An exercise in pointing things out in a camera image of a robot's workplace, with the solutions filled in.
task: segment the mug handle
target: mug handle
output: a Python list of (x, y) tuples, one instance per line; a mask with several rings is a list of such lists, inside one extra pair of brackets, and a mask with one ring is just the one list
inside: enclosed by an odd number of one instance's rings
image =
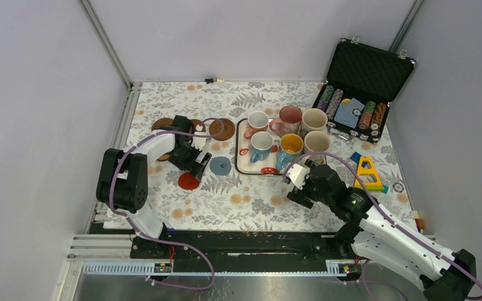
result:
[(251, 161), (252, 163), (256, 163), (257, 161), (261, 160), (261, 157), (262, 157), (262, 156), (261, 156), (260, 153), (254, 151), (254, 153), (252, 153), (252, 156), (250, 156), (250, 161)]
[[(272, 128), (275, 124), (278, 124), (278, 128), (277, 128), (277, 129), (273, 129), (273, 128)], [(269, 123), (269, 128), (270, 128), (271, 131), (279, 134), (280, 131), (282, 130), (282, 125), (283, 125), (283, 121), (282, 121), (280, 118), (276, 118), (276, 119), (273, 119), (273, 120)]]
[(286, 157), (287, 154), (285, 152), (282, 152), (278, 157), (278, 162), (276, 163), (276, 169), (278, 169), (278, 171), (282, 171), (282, 169), (285, 167), (286, 164), (284, 163), (284, 160)]
[(254, 129), (249, 128), (248, 130), (245, 131), (245, 133), (243, 134), (243, 137), (245, 139), (250, 139), (250, 138), (252, 138), (252, 135), (254, 135)]

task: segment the floral tablecloth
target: floral tablecloth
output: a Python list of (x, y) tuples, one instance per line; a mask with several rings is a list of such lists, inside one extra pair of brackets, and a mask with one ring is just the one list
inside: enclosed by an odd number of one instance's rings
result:
[[(127, 145), (133, 145), (151, 133), (157, 119), (184, 115), (190, 119), (225, 117), (235, 124), (249, 113), (262, 110), (276, 118), (280, 108), (313, 105), (322, 83), (302, 82), (221, 82), (221, 83), (143, 83)], [(235, 136), (219, 142), (208, 139), (204, 152), (213, 157), (229, 157), (232, 171), (216, 176), (208, 167), (200, 186), (185, 191), (178, 186), (181, 171), (169, 162), (148, 167), (149, 196), (147, 201), (158, 218), (168, 227), (180, 230), (242, 230), (242, 231), (337, 231), (343, 225), (328, 207), (315, 204), (312, 209), (286, 198), (292, 184), (275, 176), (246, 176), (233, 167)], [(352, 153), (371, 156), (388, 193), (373, 193), (395, 216), (410, 226), (415, 222), (400, 174), (389, 132), (384, 130), (378, 144), (359, 139), (343, 140), (331, 136), (330, 152), (350, 158)], [(356, 164), (348, 159), (352, 166)], [(354, 177), (333, 159), (328, 164), (348, 185)], [(108, 212), (104, 228), (129, 229), (119, 216)]]

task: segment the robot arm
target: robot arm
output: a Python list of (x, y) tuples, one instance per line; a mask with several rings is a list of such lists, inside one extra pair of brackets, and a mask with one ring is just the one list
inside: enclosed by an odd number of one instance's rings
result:
[[(464, 300), (468, 296), (474, 285), (468, 277), (405, 235), (396, 225), (475, 276), (476, 260), (472, 254), (464, 249), (454, 253), (422, 236), (392, 214), (389, 216), (395, 224), (390, 224), (373, 206), (365, 191), (348, 188), (337, 172), (327, 165), (316, 166), (311, 161), (307, 165), (310, 168), (298, 164), (290, 168), (286, 176), (295, 188), (287, 197), (309, 208), (315, 201), (329, 206), (345, 222), (335, 235), (336, 240), (351, 246), (358, 256), (369, 258), (405, 277), (423, 290), (428, 300)], [(383, 205), (379, 206), (389, 213)]]
[[(195, 129), (193, 123), (186, 117), (176, 116), (170, 126), (155, 130), (153, 134), (157, 136), (140, 145), (125, 160), (115, 183), (114, 208), (124, 211), (143, 233), (157, 238), (163, 228), (162, 222), (146, 202), (148, 197), (147, 167), (164, 154), (169, 154), (170, 163), (200, 181), (212, 156), (210, 153), (206, 153), (201, 162), (197, 161), (206, 142), (205, 138), (173, 133), (158, 134), (164, 131), (204, 134), (198, 132), (199, 130)], [(96, 195), (97, 199), (105, 204), (109, 203), (112, 176), (124, 153), (124, 150), (119, 149), (108, 149), (104, 153)]]

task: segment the white wall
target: white wall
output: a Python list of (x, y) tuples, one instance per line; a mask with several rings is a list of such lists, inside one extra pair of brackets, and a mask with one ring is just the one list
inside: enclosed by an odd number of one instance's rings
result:
[(474, 254), (482, 280), (482, 1), (427, 1), (404, 48), (418, 65), (391, 137), (426, 227)]
[(0, 300), (50, 299), (124, 95), (78, 1), (0, 1)]
[(388, 49), (413, 0), (92, 0), (134, 81), (321, 80), (340, 38)]

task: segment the tray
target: tray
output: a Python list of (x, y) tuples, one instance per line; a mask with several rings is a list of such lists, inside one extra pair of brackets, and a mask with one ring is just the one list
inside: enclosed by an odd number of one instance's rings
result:
[(242, 119), (237, 123), (237, 130), (236, 130), (236, 138), (235, 138), (235, 169), (241, 174), (248, 174), (248, 175), (256, 175), (262, 174), (265, 176), (281, 176), (282, 174), (277, 172), (274, 174), (266, 174), (262, 172), (263, 168), (271, 167), (276, 168), (276, 163), (278, 162), (278, 155), (280, 149), (280, 136), (275, 132), (270, 130), (270, 127), (267, 129), (267, 133), (272, 136), (273, 145), (272, 150), (269, 156), (263, 161), (257, 161), (256, 163), (252, 163), (250, 161), (250, 155), (252, 154), (250, 151), (250, 139), (245, 139), (243, 137), (243, 133), (249, 129), (249, 122), (247, 119)]

